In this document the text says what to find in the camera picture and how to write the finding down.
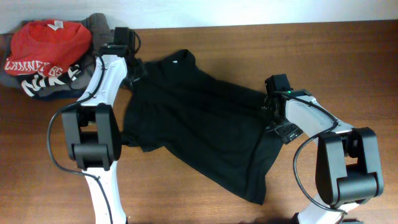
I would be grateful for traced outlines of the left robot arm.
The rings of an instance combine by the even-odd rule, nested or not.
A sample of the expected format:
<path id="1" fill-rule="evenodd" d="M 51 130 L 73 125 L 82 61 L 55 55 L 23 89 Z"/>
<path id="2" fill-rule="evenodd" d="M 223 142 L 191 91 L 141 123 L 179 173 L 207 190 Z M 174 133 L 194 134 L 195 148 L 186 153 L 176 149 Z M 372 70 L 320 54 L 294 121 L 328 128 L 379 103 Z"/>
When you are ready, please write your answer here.
<path id="1" fill-rule="evenodd" d="M 127 223 L 118 187 L 122 141 L 113 105 L 140 46 L 132 29 L 115 28 L 113 41 L 99 49 L 86 90 L 61 113 L 68 155 L 76 174 L 86 179 L 96 223 Z"/>

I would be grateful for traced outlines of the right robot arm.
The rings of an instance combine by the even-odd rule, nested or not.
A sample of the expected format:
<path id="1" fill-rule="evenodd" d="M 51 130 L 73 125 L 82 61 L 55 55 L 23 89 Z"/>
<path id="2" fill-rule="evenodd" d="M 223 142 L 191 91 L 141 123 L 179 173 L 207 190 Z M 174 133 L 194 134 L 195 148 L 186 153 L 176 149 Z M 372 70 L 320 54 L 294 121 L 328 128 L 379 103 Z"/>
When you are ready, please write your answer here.
<path id="1" fill-rule="evenodd" d="M 292 168 L 310 203 L 292 217 L 292 223 L 359 223 L 347 218 L 348 212 L 384 191 L 376 133 L 338 119 L 307 90 L 294 90 L 285 74 L 267 78 L 265 88 L 263 109 L 273 115 L 271 131 L 284 144 L 301 134 L 308 136 L 296 150 Z M 297 170 L 299 154 L 311 142 L 317 145 L 314 197 L 304 189 Z"/>

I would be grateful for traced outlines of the black t-shirt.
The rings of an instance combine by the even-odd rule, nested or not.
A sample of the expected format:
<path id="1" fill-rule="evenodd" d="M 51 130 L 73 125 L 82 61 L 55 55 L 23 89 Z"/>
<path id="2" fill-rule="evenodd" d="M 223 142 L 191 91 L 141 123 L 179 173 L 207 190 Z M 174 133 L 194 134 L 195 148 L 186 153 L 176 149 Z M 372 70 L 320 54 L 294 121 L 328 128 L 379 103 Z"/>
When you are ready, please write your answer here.
<path id="1" fill-rule="evenodd" d="M 127 84 L 125 146 L 164 147 L 238 197 L 264 203 L 266 174 L 282 140 L 262 108 L 263 92 L 213 78 L 189 50 L 136 62 Z"/>

